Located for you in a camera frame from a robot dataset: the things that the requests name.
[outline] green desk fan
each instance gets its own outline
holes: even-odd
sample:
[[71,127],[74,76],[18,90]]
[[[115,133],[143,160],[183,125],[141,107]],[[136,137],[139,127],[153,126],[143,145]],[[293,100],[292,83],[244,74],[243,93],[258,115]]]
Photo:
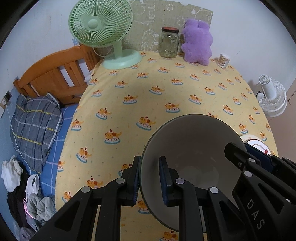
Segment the green desk fan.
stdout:
[[69,16],[69,29],[84,45],[93,48],[113,45],[114,53],[105,57],[103,66],[123,69],[142,60],[138,51],[121,47],[132,20],[131,6],[126,0],[80,0]]

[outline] red jar lid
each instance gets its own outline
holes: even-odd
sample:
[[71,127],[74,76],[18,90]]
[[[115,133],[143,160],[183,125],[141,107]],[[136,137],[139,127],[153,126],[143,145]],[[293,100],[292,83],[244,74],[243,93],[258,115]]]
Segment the red jar lid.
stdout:
[[172,27],[162,27],[161,28],[161,31],[169,32],[169,33],[178,33],[179,32],[179,29],[172,28]]

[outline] yellow bedsheet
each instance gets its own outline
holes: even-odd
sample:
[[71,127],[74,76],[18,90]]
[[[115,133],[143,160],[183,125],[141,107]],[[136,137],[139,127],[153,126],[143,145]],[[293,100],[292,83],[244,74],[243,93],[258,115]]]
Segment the yellow bedsheet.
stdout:
[[[73,117],[56,180],[57,210],[81,187],[98,188],[121,176],[133,157],[141,155],[152,134],[185,114],[211,115],[238,134],[261,137],[277,155],[267,119],[255,95],[232,66],[214,60],[209,66],[182,57],[164,59],[142,53],[130,68],[99,66]],[[135,207],[123,207],[121,240],[177,240],[178,233],[149,214],[141,194]]]

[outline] wooden bed frame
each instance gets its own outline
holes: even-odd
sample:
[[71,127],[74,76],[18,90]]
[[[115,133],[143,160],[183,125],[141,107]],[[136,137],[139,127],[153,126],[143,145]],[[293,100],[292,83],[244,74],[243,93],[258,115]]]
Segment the wooden bed frame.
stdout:
[[[21,77],[13,82],[19,93],[37,97],[50,92],[64,105],[78,103],[80,95],[87,84],[79,67],[78,60],[84,59],[89,70],[100,61],[100,57],[91,47],[85,45],[74,46],[70,49],[55,52],[33,64]],[[74,86],[70,87],[59,67],[64,66]]]

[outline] white power cable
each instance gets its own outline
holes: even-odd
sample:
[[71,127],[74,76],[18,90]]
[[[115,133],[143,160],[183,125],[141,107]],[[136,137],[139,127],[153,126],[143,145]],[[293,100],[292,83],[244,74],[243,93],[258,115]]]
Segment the white power cable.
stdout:
[[96,55],[102,57],[102,58],[105,58],[105,57],[110,53],[110,51],[111,51],[112,49],[113,49],[113,46],[112,46],[112,48],[108,51],[108,53],[107,53],[105,56],[103,56],[103,55],[99,55],[99,54],[94,50],[94,47],[93,47],[93,51],[94,51],[94,53],[95,53]]
[[[15,138],[15,135],[14,135],[14,133],[13,133],[13,129],[12,129],[11,118],[10,118],[10,114],[9,114],[9,111],[8,111],[8,106],[7,106],[7,103],[6,103],[6,102],[5,102],[5,105],[6,105],[7,112],[8,112],[8,116],[9,116],[9,121],[10,121],[11,131],[12,131],[13,137]],[[23,160],[24,160],[24,161],[25,161],[25,163],[27,164],[27,166],[28,166],[28,168],[29,168],[29,170],[30,170],[30,176],[31,176],[31,168],[30,168],[30,166],[28,165],[28,163],[26,162],[26,160],[24,159],[24,157],[22,156],[22,154],[21,154],[21,152],[20,152],[20,149],[18,148],[18,145],[17,145],[17,140],[16,140],[16,138],[15,138],[15,144],[16,144],[16,146],[17,146],[17,149],[18,149],[18,151],[19,151],[19,154],[21,155],[21,157],[23,158]]]

